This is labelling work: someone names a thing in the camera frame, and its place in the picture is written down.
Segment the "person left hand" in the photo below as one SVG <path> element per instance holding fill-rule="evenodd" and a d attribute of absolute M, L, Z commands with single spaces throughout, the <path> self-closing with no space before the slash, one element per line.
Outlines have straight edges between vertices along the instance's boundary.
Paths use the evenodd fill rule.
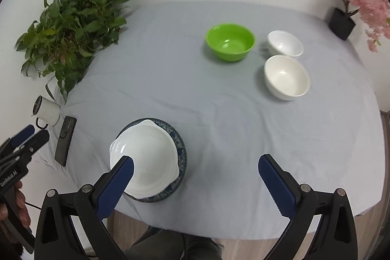
<path fill-rule="evenodd" d="M 18 210 L 18 218 L 21 221 L 21 224 L 29 229 L 31 225 L 31 218 L 29 215 L 29 212 L 26 208 L 26 198 L 24 194 L 21 191 L 22 188 L 22 182 L 18 181 L 15 183 L 15 199 L 17 204 L 17 210 Z M 13 237 L 13 235 L 9 232 L 9 230 L 3 225 L 4 221 L 8 218 L 8 210 L 5 204 L 1 204 L 1 228 L 4 231 L 5 235 L 9 240 Z"/>

